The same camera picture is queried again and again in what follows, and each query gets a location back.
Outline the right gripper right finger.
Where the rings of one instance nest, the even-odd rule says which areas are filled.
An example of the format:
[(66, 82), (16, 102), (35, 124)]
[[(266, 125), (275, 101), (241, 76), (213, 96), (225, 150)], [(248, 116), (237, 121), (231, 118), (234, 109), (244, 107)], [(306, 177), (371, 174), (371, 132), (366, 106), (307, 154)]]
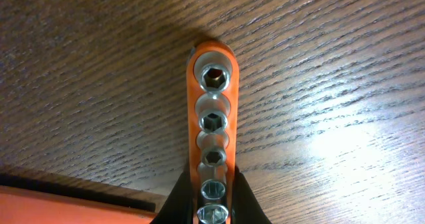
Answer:
[(236, 166), (232, 184), (232, 224), (271, 224), (246, 178)]

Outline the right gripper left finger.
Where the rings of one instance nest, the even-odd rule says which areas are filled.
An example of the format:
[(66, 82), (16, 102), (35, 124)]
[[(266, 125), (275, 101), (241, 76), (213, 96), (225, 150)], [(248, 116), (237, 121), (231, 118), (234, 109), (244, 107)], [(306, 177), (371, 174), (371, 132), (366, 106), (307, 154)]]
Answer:
[(193, 224), (193, 188), (186, 164), (163, 207), (151, 224)]

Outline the orange scraper with wooden handle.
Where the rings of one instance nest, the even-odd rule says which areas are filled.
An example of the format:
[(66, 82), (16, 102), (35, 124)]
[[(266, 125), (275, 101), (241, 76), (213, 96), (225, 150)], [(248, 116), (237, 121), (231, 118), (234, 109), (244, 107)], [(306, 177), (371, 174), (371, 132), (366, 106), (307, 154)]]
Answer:
[(140, 209), (1, 186), (1, 224), (148, 224), (155, 216)]

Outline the orange socket rail with sockets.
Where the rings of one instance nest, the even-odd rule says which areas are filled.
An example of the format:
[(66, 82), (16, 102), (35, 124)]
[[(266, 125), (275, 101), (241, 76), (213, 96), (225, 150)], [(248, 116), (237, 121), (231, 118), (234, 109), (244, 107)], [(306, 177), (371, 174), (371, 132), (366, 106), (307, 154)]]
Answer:
[(193, 49), (186, 79), (193, 221), (230, 223), (240, 79), (236, 56), (219, 41), (205, 41)]

